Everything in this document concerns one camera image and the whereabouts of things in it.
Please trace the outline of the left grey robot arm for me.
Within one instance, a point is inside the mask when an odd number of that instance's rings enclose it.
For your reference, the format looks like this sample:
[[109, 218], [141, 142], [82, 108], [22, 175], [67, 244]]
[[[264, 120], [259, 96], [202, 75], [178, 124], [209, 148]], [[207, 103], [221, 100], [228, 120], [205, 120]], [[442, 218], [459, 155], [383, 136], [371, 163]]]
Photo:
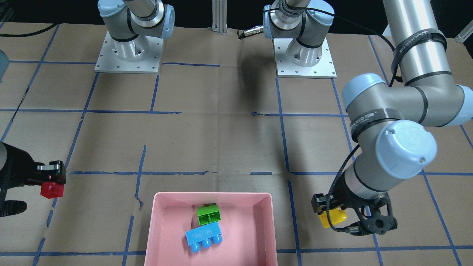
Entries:
[[403, 86], [377, 74], [351, 79], [342, 90], [351, 138], [362, 152], [343, 162], [329, 192], [311, 204], [334, 231], [355, 236], [397, 228], [388, 191], [436, 156], [425, 127], [458, 126], [472, 118], [472, 89], [458, 85], [446, 57], [447, 41], [429, 0], [384, 0], [392, 33], [392, 74]]

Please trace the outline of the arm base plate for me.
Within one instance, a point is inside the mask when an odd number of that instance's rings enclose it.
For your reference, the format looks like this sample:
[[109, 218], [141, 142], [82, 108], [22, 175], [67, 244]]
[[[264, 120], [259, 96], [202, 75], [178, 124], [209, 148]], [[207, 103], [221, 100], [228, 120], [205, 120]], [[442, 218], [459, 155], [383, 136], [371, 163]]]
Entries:
[[158, 74], [164, 39], [139, 35], [128, 42], [118, 42], [106, 33], [95, 72], [107, 74]]
[[276, 74], [280, 78], [334, 79], [336, 68], [327, 38], [318, 48], [307, 48], [296, 39], [273, 39]]

